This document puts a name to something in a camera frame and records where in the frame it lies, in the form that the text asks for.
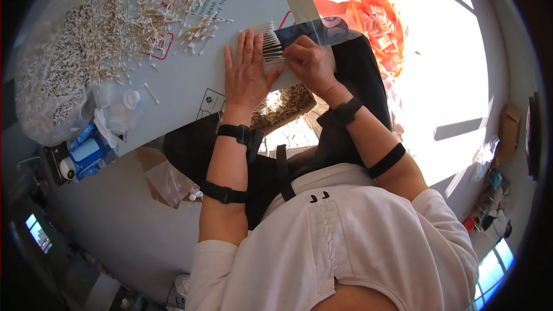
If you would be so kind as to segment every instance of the woman's right hand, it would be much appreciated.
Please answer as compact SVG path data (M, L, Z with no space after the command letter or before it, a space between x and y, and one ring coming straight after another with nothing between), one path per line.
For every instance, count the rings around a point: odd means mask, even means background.
M307 36L300 36L288 46L283 57L296 77L323 100L333 88L341 86L334 77L327 52Z

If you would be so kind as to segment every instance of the bright window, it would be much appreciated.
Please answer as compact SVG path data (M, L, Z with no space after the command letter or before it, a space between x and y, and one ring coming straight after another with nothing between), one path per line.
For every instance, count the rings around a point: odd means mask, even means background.
M37 218L34 214L31 214L27 221L25 221L25 225L29 229L29 232L31 232L31 236L35 239L42 251L44 251L44 253L48 253L48 251L52 247L52 243L50 242L50 238L48 238L48 236L44 232L44 229L42 229L42 226L38 223Z
M474 294L474 303L472 304L474 310L481 310L492 298L513 261L513 252L511 252L505 239L502 238L478 266L480 275Z
M495 250L499 253L499 258L503 261L505 269L509 269L511 264L513 264L514 257L505 239L501 239L500 242L497 243Z

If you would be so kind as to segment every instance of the basket of cotton swabs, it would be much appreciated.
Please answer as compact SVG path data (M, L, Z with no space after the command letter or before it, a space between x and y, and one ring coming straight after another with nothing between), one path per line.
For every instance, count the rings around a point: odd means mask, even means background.
M268 135L310 112L316 105L317 100L303 84L276 90L253 110L252 128Z

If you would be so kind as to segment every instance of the black arm strap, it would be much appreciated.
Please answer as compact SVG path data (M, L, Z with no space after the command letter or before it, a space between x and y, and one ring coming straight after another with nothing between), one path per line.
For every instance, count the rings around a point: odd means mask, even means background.
M200 187L200 190L204 193L204 195L215 198L223 204L245 203L246 200L248 200L247 191L235 191L230 187L219 186L208 181L204 181Z
M238 143L244 144L246 146L245 156L248 163L255 161L257 151L259 150L261 141L263 141L263 132L250 130L245 125L221 125L217 129L217 135L234 137Z
M217 135L234 137L238 143L244 144L248 148L252 147L252 131L245 125L221 125L217 130Z
M332 115L340 122L343 126L348 125L350 122L355 120L355 114L363 106L363 102L358 98L352 98L348 101L347 104L341 104L334 111Z
M388 169L392 168L404 154L405 148L403 144L398 143L382 160L378 161L373 167L368 168L367 173L373 179L381 176Z

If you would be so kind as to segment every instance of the white shirt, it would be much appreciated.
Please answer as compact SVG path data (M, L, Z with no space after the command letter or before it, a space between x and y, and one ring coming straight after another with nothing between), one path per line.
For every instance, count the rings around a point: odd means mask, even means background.
M198 243L186 311L310 310L335 293L335 278L375 289L399 310L466 309L477 258L441 195L425 190L409 202L359 186L367 180L347 163L309 173L239 247Z

